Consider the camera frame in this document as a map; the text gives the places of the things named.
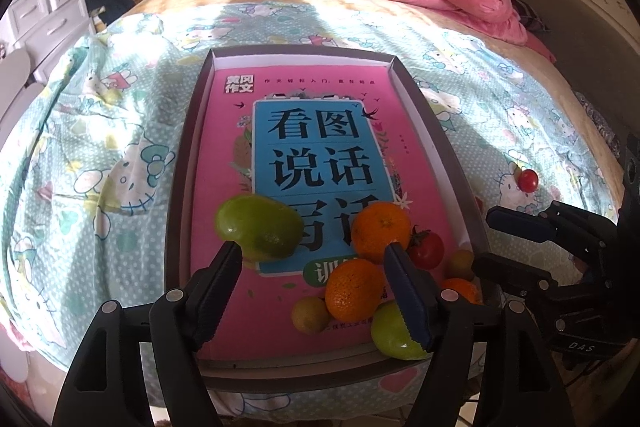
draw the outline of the orange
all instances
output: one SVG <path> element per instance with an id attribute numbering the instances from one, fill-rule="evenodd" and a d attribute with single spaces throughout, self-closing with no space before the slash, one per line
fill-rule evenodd
<path id="1" fill-rule="evenodd" d="M 359 322 L 376 311 L 385 288 L 385 276 L 366 259 L 338 264 L 326 282 L 324 302 L 341 322 Z"/>
<path id="2" fill-rule="evenodd" d="M 411 239 L 411 220 L 399 206 L 388 201 L 367 205 L 353 219 L 351 246 L 360 257 L 382 263 L 385 248 L 400 243 L 406 250 Z"/>
<path id="3" fill-rule="evenodd" d="M 442 281 L 440 287 L 443 290 L 445 288 L 455 290 L 471 304 L 482 304 L 482 294 L 480 293 L 478 286 L 472 282 L 454 277 L 453 279 L 445 279 Z"/>

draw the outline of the tomato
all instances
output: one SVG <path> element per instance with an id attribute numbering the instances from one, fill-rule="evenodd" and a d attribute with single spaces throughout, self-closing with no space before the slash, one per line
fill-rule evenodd
<path id="1" fill-rule="evenodd" d="M 525 169 L 518 177 L 518 188 L 531 194 L 538 190 L 538 175 L 531 169 Z"/>
<path id="2" fill-rule="evenodd" d="M 437 233 L 431 230 L 415 232 L 414 227 L 414 235 L 407 252 L 416 268 L 433 270 L 442 262 L 444 243 Z"/>

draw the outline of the polka dot fabric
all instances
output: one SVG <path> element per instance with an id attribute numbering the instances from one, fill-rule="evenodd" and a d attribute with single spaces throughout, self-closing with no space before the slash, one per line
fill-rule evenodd
<path id="1" fill-rule="evenodd" d="M 485 209 L 537 214 L 557 199 L 614 219 L 586 143 L 545 89 L 473 36 L 276 2 L 128 16 L 65 54 L 0 153 L 0 293 L 18 329 L 58 367 L 69 367 L 102 302 L 126 307 L 162 295 L 175 155 L 204 58 L 211 47 L 265 43 L 397 55 Z M 517 188 L 516 168 L 539 174 L 535 193 Z M 495 253 L 549 270 L 562 284 L 579 278 L 559 248 L 488 235 Z M 148 392 L 160 404 L 150 349 L 143 352 Z M 279 422 L 349 417 L 412 400 L 426 364 L 411 378 L 277 397 L 220 393 L 218 400 L 234 413 Z M 478 363 L 472 375 L 480 370 Z"/>

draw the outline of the lime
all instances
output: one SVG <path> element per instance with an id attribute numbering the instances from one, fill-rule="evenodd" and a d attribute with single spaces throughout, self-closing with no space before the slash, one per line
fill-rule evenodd
<path id="1" fill-rule="evenodd" d="M 393 359 L 423 360 L 429 356 L 411 338 L 396 301 L 380 304 L 373 315 L 371 338 L 383 355 Z"/>
<path id="2" fill-rule="evenodd" d="M 254 263 L 290 256 L 302 240 L 300 214 L 259 194 L 240 194 L 222 203 L 216 213 L 220 239 L 235 241 L 242 256 Z"/>

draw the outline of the headboard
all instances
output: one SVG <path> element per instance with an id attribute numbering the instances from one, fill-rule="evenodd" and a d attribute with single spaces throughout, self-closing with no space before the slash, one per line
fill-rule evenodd
<path id="1" fill-rule="evenodd" d="M 626 141 L 640 132 L 640 55 L 586 0 L 523 0 L 551 31 L 536 36 L 556 56 L 556 68 Z"/>

